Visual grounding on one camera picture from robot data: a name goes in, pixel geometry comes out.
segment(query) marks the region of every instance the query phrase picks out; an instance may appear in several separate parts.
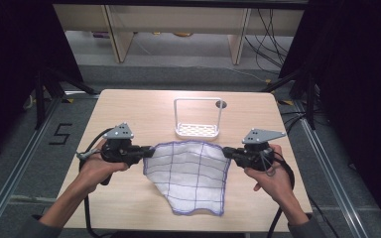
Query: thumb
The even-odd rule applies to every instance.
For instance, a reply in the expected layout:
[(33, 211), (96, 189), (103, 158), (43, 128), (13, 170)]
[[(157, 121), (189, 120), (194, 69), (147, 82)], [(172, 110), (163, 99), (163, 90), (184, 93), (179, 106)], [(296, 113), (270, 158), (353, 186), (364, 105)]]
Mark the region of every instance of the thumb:
[(258, 191), (259, 189), (261, 189), (261, 187), (262, 187), (261, 184), (256, 183), (255, 186), (253, 187), (253, 190)]
[(256, 170), (253, 170), (252, 168), (247, 167), (244, 169), (244, 173), (248, 175), (249, 177), (256, 179), (256, 176), (258, 175), (259, 172)]
[(111, 172), (112, 173), (115, 173), (115, 172), (124, 172), (124, 171), (127, 171), (129, 169), (128, 165), (124, 162), (121, 162), (121, 163), (110, 163), (110, 169), (111, 169)]

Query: white basket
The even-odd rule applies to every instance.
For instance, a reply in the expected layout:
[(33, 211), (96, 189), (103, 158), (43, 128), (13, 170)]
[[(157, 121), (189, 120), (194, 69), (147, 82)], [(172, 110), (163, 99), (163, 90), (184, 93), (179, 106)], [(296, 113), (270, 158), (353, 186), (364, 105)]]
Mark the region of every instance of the white basket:
[[(218, 120), (214, 125), (186, 124), (179, 122), (178, 101), (179, 100), (215, 100), (219, 101)], [(223, 101), (219, 97), (180, 97), (175, 99), (176, 135), (182, 139), (214, 140), (219, 134), (219, 121), (221, 118)]]

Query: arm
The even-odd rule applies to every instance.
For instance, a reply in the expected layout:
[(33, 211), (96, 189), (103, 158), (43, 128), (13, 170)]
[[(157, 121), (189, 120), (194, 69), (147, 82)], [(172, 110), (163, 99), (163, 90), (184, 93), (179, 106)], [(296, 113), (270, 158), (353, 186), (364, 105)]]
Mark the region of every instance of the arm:
[[(282, 155), (280, 146), (270, 146), (276, 153)], [(255, 191), (263, 188), (280, 205), (289, 221), (289, 228), (294, 237), (324, 237), (316, 221), (303, 212), (299, 201), (293, 193), (290, 178), (284, 168), (279, 163), (274, 162), (273, 168), (270, 170), (272, 169), (275, 170), (275, 174), (271, 177), (265, 172), (255, 171), (250, 168), (246, 168), (244, 172), (257, 181), (253, 188)]]
[[(104, 141), (102, 140), (97, 148), (101, 148)], [(40, 237), (40, 234), (47, 234), (49, 231), (57, 235), (46, 237), (58, 236), (81, 202), (89, 193), (95, 191), (99, 183), (115, 172), (126, 170), (128, 170), (128, 166), (125, 163), (107, 163), (103, 161), (100, 154), (91, 155), (75, 180), (48, 212), (39, 219), (40, 223), (32, 218), (25, 224), (19, 237), (26, 237), (24, 235), (28, 233), (31, 235), (29, 237)], [(31, 234), (32, 229), (39, 233)]]

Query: table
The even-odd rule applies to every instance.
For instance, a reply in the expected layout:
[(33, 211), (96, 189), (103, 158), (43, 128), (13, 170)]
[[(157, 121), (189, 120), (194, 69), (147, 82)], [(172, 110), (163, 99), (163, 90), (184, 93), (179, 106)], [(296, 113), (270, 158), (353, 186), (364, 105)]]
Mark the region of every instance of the table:
[[(270, 93), (106, 89), (100, 94), (77, 150), (84, 151), (101, 131), (122, 122), (127, 122), (135, 135), (133, 145), (155, 146), (179, 140), (175, 134), (176, 97), (220, 97), (227, 103), (221, 113), (219, 135), (211, 141), (222, 147), (242, 147), (241, 140), (252, 127), (285, 131), (276, 101)], [(180, 116), (191, 120), (201, 118), (204, 114), (186, 108), (180, 113)], [(272, 143), (282, 146), (284, 157), (295, 172), (295, 195), (302, 209), (312, 212), (288, 138), (283, 137)], [(73, 158), (61, 192), (76, 177), (77, 170), (78, 159)], [(264, 191), (254, 192), (254, 184), (255, 180), (231, 162), (222, 216), (214, 216), (209, 212), (175, 215), (167, 200), (143, 175), (141, 160), (127, 172), (113, 175), (108, 186), (99, 186), (90, 195), (92, 226), (159, 231), (268, 231), (278, 205)], [(66, 227), (85, 227), (82, 206)], [(275, 230), (288, 231), (284, 215)]]

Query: aluminum rail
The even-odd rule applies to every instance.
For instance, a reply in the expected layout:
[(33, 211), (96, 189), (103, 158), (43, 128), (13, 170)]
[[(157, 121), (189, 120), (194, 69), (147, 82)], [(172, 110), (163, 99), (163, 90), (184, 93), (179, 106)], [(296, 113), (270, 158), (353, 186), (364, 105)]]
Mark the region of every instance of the aluminum rail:
[(58, 106), (61, 104), (60, 98), (53, 98), (52, 102), (50, 103), (48, 110), (47, 110), (47, 118), (42, 123), (42, 126), (35, 130), (33, 133), (33, 136), (31, 137), (29, 143), (27, 144), (27, 147), (24, 149), (23, 154), (21, 155), (20, 159), (18, 159), (17, 164), (15, 165), (14, 169), (8, 176), (5, 184), (0, 190), (0, 217), (2, 213), (4, 212), (8, 201), (11, 199), (11, 195), (14, 192), (15, 188), (17, 187), (21, 177), (24, 174), (24, 171), (26, 170), (30, 160), (33, 158), (34, 153), (36, 152), (36, 149), (46, 132), (46, 129), (48, 128), (49, 122), (55, 113)]
[[(300, 101), (295, 101), (295, 105), (298, 111), (304, 111), (304, 107)], [(354, 208), (353, 203), (351, 202), (348, 194), (346, 193), (341, 181), (339, 180), (338, 175), (336, 174), (335, 169), (332, 166), (332, 163), (329, 157), (324, 150), (318, 134), (315, 130), (312, 130), (308, 121), (306, 119), (301, 120), (303, 128), (311, 142), (311, 145), (317, 155), (317, 160), (323, 169), (325, 177), (329, 183), (330, 188), (338, 202), (339, 207), (341, 208), (342, 214), (344, 215), (347, 224), (354, 237), (369, 237), (364, 225), (358, 215), (357, 211)]]

